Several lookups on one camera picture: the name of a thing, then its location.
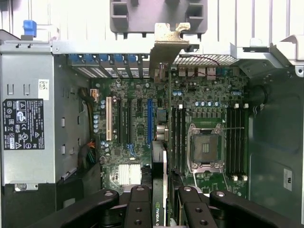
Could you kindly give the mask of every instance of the barcode sticker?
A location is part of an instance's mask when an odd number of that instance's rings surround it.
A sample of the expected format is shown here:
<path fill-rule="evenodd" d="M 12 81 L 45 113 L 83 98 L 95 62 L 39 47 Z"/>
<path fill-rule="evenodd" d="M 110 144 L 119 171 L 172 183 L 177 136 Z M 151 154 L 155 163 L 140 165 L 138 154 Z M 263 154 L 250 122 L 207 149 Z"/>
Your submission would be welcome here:
<path fill-rule="evenodd" d="M 39 79 L 38 81 L 38 99 L 49 100 L 49 80 Z"/>

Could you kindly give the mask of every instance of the expansion slot bracket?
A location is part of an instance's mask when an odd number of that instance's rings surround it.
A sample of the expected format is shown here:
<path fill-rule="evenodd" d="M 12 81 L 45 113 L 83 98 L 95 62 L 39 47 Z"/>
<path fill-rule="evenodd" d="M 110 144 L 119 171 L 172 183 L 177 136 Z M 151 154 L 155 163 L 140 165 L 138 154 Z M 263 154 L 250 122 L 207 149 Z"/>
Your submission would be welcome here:
<path fill-rule="evenodd" d="M 165 78 L 166 66 L 174 62 L 179 52 L 189 46 L 189 41 L 180 38 L 184 30 L 190 30 L 190 23 L 176 24 L 175 31 L 170 31 L 170 24 L 155 24 L 155 43 L 150 51 L 149 74 L 154 82 Z"/>

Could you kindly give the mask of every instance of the screw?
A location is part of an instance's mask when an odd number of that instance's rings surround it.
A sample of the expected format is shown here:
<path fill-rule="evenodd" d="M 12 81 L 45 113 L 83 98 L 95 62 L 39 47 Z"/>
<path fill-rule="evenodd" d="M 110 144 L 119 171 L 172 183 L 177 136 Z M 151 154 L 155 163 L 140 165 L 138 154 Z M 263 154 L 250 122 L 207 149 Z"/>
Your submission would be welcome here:
<path fill-rule="evenodd" d="M 113 193 L 111 193 L 111 192 L 106 192 L 104 195 L 105 195 L 105 196 L 112 196 Z"/>
<path fill-rule="evenodd" d="M 191 191 L 192 189 L 191 189 L 190 187 L 186 186 L 186 187 L 184 188 L 184 190 L 185 190 L 185 191 Z"/>
<path fill-rule="evenodd" d="M 217 191 L 217 196 L 224 197 L 225 193 L 223 193 L 222 191 Z"/>

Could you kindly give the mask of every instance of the blue pcie slot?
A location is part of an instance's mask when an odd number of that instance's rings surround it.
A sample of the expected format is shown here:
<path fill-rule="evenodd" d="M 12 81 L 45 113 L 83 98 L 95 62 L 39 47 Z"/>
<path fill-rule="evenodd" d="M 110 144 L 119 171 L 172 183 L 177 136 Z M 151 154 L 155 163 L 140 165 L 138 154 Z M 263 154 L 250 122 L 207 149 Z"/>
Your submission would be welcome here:
<path fill-rule="evenodd" d="M 148 146 L 153 140 L 153 99 L 148 99 Z"/>

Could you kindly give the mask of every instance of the sticker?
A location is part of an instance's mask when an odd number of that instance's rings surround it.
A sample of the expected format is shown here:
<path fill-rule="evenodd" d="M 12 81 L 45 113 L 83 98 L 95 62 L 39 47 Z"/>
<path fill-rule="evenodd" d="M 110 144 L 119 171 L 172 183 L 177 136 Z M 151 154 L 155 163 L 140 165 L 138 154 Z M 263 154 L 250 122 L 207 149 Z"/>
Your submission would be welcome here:
<path fill-rule="evenodd" d="M 90 89 L 90 95 L 94 98 L 95 102 L 98 102 L 99 90 L 98 89 Z"/>
<path fill-rule="evenodd" d="M 292 191 L 293 185 L 293 172 L 287 169 L 284 169 L 284 188 Z"/>
<path fill-rule="evenodd" d="M 44 150 L 43 99 L 2 103 L 4 150 Z"/>
<path fill-rule="evenodd" d="M 38 80 L 38 98 L 45 101 L 49 100 L 49 80 L 39 79 Z"/>

